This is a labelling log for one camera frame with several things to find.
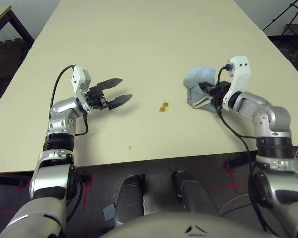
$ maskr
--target white table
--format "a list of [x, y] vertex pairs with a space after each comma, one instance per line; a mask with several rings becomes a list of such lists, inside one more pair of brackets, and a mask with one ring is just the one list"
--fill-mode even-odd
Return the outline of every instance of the white table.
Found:
[[[233, 1], [62, 0], [0, 100], [0, 172], [34, 169], [54, 82], [69, 64], [87, 69], [91, 86], [122, 78], [105, 91], [109, 100], [133, 94], [88, 118], [88, 135], [75, 139], [78, 166], [244, 151], [216, 114], [186, 104], [183, 85], [193, 68], [218, 70], [236, 55], [249, 58], [248, 91], [290, 112], [298, 145], [298, 73]], [[70, 76], [62, 77], [55, 102], [73, 96]], [[223, 73], [221, 80], [231, 79]], [[169, 109], [161, 113], [164, 101]], [[224, 117], [253, 134], [248, 121]]]

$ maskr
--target towel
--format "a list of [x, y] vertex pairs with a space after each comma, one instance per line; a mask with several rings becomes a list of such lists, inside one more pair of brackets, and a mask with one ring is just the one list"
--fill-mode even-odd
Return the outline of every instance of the towel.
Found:
[[184, 78], [183, 83], [188, 88], [187, 103], [194, 108], [204, 109], [216, 112], [211, 104], [212, 97], [203, 92], [199, 83], [207, 82], [214, 85], [215, 69], [213, 68], [195, 68]]

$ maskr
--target dark floor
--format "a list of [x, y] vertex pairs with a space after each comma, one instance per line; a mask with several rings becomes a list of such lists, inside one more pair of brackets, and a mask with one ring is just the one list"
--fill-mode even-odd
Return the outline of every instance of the dark floor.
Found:
[[[26, 54], [26, 49], [21, 42], [12, 41], [0, 45], [0, 97]], [[287, 49], [287, 44], [283, 46], [282, 51], [289, 56], [290, 50]], [[11, 56], [11, 63], [3, 64], [7, 55]], [[297, 55], [298, 53], [295, 53], [291, 61], [298, 70]], [[238, 153], [234, 153], [80, 168], [81, 173], [90, 175], [92, 182], [84, 187], [82, 202], [67, 225], [67, 236], [69, 238], [94, 238], [102, 234], [102, 231], [110, 229], [113, 226], [113, 220], [105, 221], [103, 208], [116, 202], [123, 180], [131, 174], [145, 174], [145, 214], [183, 211], [182, 205], [174, 196], [171, 183], [171, 174], [177, 170], [186, 170], [198, 178], [206, 186], [220, 210], [232, 198], [247, 194], [248, 166], [241, 166], [230, 173], [225, 172], [222, 166], [224, 160], [238, 156]], [[0, 232], [28, 200], [27, 187], [16, 188], [0, 185]], [[241, 197], [225, 207], [222, 213], [247, 203], [249, 203], [248, 196]], [[68, 211], [74, 204], [75, 201], [72, 201]], [[262, 209], [262, 212], [268, 224], [282, 237], [285, 237], [281, 225], [270, 212], [266, 209]], [[251, 206], [235, 210], [227, 214], [226, 217], [260, 229], [260, 224]]]

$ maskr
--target spill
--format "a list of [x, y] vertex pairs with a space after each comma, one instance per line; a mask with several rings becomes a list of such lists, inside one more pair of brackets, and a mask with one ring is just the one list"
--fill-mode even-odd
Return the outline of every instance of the spill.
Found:
[[168, 110], [168, 108], [169, 108], [169, 103], [167, 103], [167, 102], [163, 103], [162, 107], [160, 108], [160, 112], [165, 112]]

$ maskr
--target brown liquid spill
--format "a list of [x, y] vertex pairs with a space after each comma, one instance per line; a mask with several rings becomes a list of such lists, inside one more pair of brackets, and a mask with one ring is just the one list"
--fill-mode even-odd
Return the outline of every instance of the brown liquid spill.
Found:
[[169, 103], [163, 103], [162, 107], [160, 108], [160, 112], [165, 112], [165, 110], [168, 110]]

